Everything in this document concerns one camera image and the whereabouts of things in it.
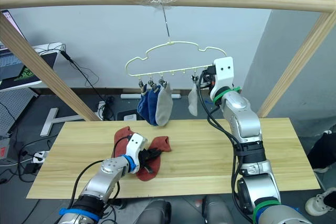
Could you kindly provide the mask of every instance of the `wooden tabletop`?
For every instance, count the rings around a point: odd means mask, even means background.
[[[225,120],[218,121],[229,129]],[[260,121],[279,189],[320,188],[289,119]],[[146,147],[156,136],[169,136],[172,151],[162,153],[154,179],[142,182],[134,174],[123,177],[119,198],[231,193],[231,143],[206,120],[171,120],[165,127],[145,121],[66,122],[27,198],[70,198],[78,174],[88,164],[111,156],[114,133],[125,126],[146,137]],[[84,173],[77,195],[99,167],[94,165]]]

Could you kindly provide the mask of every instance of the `black pants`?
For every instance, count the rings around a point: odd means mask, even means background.
[[[327,134],[315,143],[308,154],[308,160],[313,169],[326,168],[336,162],[336,133]]]

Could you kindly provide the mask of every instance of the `floor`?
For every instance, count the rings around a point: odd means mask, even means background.
[[[92,109],[96,110],[96,105],[99,101],[96,95],[82,95],[80,96],[85,103]],[[117,114],[120,111],[135,109],[138,100],[121,100],[115,95],[115,101],[113,105],[114,112]],[[187,97],[182,97],[179,100],[174,100],[174,107],[172,111],[171,119],[192,119],[187,109],[188,100]],[[67,107],[58,97],[55,95],[41,95],[35,101],[33,101],[23,116],[18,120],[18,127],[14,129],[17,132],[18,142],[29,143],[34,140],[38,140],[41,128],[44,120],[49,112],[50,108],[59,108],[58,116],[73,115],[74,112]],[[216,118],[221,118],[221,114],[215,115]],[[199,108],[198,118],[205,118],[205,112]],[[62,123],[53,126],[50,136],[58,134],[62,128]],[[306,151],[308,151],[317,139],[302,139],[302,145]],[[29,153],[36,151],[47,150],[48,146],[46,141],[40,141],[27,147]],[[324,174],[323,181],[327,187],[335,186],[332,184],[335,178],[335,168]],[[0,173],[4,171],[3,167],[0,167]],[[4,174],[2,177],[9,177],[10,174]],[[34,179],[32,175],[24,175],[25,179]],[[20,224],[30,213],[37,200],[25,199],[31,183],[21,182],[17,176],[7,183],[0,185],[0,223],[1,224]],[[306,191],[283,191],[281,192],[282,203],[299,208],[303,215],[315,224],[319,223],[336,223],[336,211],[329,212],[326,215],[320,217],[308,216],[304,210],[305,202],[315,196],[322,190],[306,190]],[[232,211],[235,223],[245,224],[248,223],[235,209],[231,200],[230,194],[221,195],[226,201],[229,209]],[[175,196],[175,197],[163,197],[172,204],[172,224],[202,224],[204,219],[201,215],[200,200],[203,195],[191,195],[191,196]],[[117,210],[117,222],[118,224],[132,224],[141,211],[153,198],[140,198],[140,199],[128,199],[127,207],[123,210]],[[25,224],[47,224],[54,223],[58,218],[58,210],[67,206],[67,200],[41,200],[36,209],[27,219]]]

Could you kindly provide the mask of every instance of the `computer monitor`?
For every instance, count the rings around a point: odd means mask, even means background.
[[[11,14],[9,13],[8,10],[2,10],[1,11],[5,17],[8,19],[8,21],[15,27],[15,29],[21,34],[22,37],[25,38],[25,36],[22,34],[21,30],[19,29],[19,27],[17,26],[17,24],[15,23],[13,17],[11,16]],[[6,48],[6,46],[0,41],[0,53],[3,52],[9,52],[8,48]]]

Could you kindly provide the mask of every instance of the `navy blue sock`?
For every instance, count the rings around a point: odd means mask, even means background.
[[[149,120],[149,111],[148,111],[148,92],[147,84],[143,86],[143,93],[141,93],[141,99],[138,104],[137,112],[144,118],[148,123],[151,123]]]
[[[150,123],[154,126],[157,126],[156,120],[155,120],[155,114],[156,114],[156,105],[158,103],[158,95],[160,93],[160,85],[156,86],[156,89],[149,91],[148,94],[148,111],[149,111],[149,120]]]

